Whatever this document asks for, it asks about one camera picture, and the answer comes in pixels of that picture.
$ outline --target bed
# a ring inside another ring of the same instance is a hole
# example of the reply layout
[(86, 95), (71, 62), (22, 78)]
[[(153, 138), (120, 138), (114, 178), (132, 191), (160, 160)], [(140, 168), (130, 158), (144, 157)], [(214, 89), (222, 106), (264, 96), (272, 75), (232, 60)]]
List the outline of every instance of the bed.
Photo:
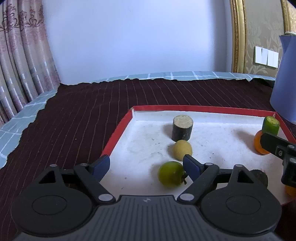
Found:
[[(95, 161), (131, 107), (204, 105), (272, 111), (271, 92), (262, 76), (193, 71), (61, 84), (57, 91), (40, 95), (1, 129), (0, 240), (11, 240), (17, 232), (10, 216), (14, 198), (49, 164), (66, 169)], [(286, 124), (295, 135), (295, 126)], [(286, 240), (294, 235), (289, 229), (294, 224), (293, 205), (283, 206), (276, 230)]]

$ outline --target white tray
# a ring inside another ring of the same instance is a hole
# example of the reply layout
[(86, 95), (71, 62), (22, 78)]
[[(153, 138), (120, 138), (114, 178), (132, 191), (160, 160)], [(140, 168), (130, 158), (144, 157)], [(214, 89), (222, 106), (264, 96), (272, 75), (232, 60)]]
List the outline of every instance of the white tray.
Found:
[(194, 121), (189, 142), (195, 159), (200, 163), (212, 162), (225, 169), (232, 169), (235, 164), (243, 164), (249, 170), (260, 169), (267, 174), (268, 189), (281, 204), (293, 200), (285, 193), (280, 181), (282, 160), (272, 154), (260, 155), (253, 147), (254, 135), (261, 129), (267, 115), (276, 115), (280, 120), (279, 137), (287, 139), (288, 136), (289, 141), (295, 141), (291, 140), (291, 133), (275, 112), (196, 106), (175, 108), (200, 111), (165, 110), (172, 109), (165, 106), (155, 108), (164, 110), (141, 111), (153, 109), (153, 106), (132, 108), (122, 119), (102, 153), (110, 156), (110, 170), (100, 183), (116, 198), (122, 194), (171, 194), (177, 197), (192, 183), (188, 177), (187, 185), (166, 189), (157, 178), (161, 164), (175, 161), (170, 154), (175, 143), (171, 139), (173, 118), (177, 115), (189, 115)]

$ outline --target orange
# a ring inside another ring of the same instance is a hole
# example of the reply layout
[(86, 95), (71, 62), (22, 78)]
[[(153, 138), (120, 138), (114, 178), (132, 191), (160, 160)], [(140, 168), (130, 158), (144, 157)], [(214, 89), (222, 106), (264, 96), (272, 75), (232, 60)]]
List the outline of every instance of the orange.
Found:
[(296, 196), (296, 188), (285, 185), (285, 191), (292, 197)]
[(258, 131), (254, 137), (254, 147), (256, 151), (258, 151), (260, 154), (266, 155), (269, 154), (270, 152), (264, 150), (260, 144), (260, 138), (262, 136), (263, 132), (262, 130)]

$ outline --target fuzzy yellow ball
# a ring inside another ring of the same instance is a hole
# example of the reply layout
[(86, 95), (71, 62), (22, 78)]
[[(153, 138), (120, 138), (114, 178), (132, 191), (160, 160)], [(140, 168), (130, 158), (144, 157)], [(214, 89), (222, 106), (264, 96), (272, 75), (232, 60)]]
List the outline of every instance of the fuzzy yellow ball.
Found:
[(192, 155), (192, 147), (188, 141), (179, 140), (173, 146), (173, 157), (179, 161), (183, 161), (186, 154)]

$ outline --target blue gripper pad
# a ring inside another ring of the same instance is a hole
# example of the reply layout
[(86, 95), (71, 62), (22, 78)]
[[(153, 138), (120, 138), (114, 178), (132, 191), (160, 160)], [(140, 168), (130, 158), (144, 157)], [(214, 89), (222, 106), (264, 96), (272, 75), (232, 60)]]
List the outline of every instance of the blue gripper pad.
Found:
[(110, 158), (107, 155), (101, 156), (94, 163), (89, 165), (89, 172), (100, 182), (110, 168)]
[(183, 168), (193, 182), (205, 171), (204, 166), (188, 154), (183, 157)]

